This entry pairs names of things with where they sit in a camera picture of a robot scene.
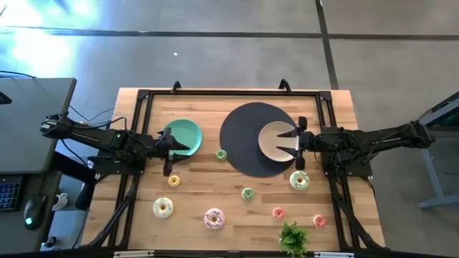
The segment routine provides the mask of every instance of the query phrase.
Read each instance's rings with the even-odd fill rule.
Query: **desk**
[[[43,137],[40,123],[48,115],[66,112],[76,85],[74,78],[0,79],[0,92],[12,99],[0,106],[0,173],[24,175],[18,211],[0,213],[0,254],[39,251],[51,227],[52,205],[62,171],[50,169],[57,140]],[[24,226],[27,201],[38,194],[47,197],[42,225]]]
[[[120,88],[113,119],[126,117],[128,124],[131,124],[137,92],[138,88]],[[331,94],[338,126],[357,129],[350,92],[332,90]],[[339,249],[328,180],[312,153],[305,153],[306,172],[311,184],[304,192],[294,190],[289,184],[294,166],[272,178],[251,178],[236,171],[228,162],[215,158],[215,153],[220,149],[219,132],[224,119],[232,110],[249,102],[275,105],[287,112],[294,121],[298,121],[301,115],[306,116],[308,130],[320,133],[316,101],[313,98],[155,96],[149,134],[156,137],[156,132],[172,120],[186,118],[202,129],[203,141],[193,157],[174,165],[172,175],[178,175],[181,179],[181,184],[176,188],[170,188],[167,177],[163,176],[163,161],[147,161],[138,188],[129,249],[277,251],[278,234],[283,223],[271,216],[271,211],[277,206],[285,209],[285,221],[289,224],[297,221],[300,228],[311,231],[308,250]],[[123,123],[114,123],[113,128],[123,129]],[[83,244],[93,240],[113,213],[119,180],[120,176],[112,175],[97,184],[82,236]],[[356,217],[374,240],[384,245],[377,206],[368,183],[361,178],[349,178],[349,185]],[[255,191],[254,199],[250,202],[242,200],[241,191],[245,187]],[[154,201],[162,196],[174,202],[174,213],[167,219],[157,219],[152,212]],[[204,213],[214,207],[223,210],[226,217],[226,224],[219,231],[210,231],[203,224]],[[326,227],[313,228],[312,218],[316,214],[327,218]],[[344,226],[346,239],[350,242],[349,224],[345,219]],[[118,240],[122,230],[123,222],[118,227]]]

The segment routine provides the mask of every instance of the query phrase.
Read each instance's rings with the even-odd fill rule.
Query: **green leafy plant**
[[[281,251],[286,251],[292,258],[303,258],[306,252],[305,244],[309,243],[306,239],[308,235],[308,230],[302,230],[296,227],[296,221],[291,226],[284,221],[282,231],[279,235],[279,248]]]

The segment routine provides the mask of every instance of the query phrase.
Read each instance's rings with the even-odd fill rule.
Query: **beige plate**
[[[260,146],[263,154],[265,154],[268,158],[279,162],[285,162],[293,159],[292,155],[276,148],[276,146],[279,146],[296,149],[298,144],[297,138],[278,137],[281,133],[287,133],[293,129],[294,127],[292,125],[280,121],[271,122],[265,125],[258,136],[258,145]]]

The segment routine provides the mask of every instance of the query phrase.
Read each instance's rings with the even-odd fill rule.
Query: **green donut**
[[[251,200],[253,198],[253,190],[251,188],[242,190],[242,197],[244,200]]]
[[[224,150],[217,151],[217,160],[224,161],[227,159],[227,152]]]

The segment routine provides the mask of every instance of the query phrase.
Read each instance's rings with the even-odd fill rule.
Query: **yellow donut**
[[[170,187],[176,187],[180,184],[180,178],[178,176],[171,176],[169,177],[167,183]]]

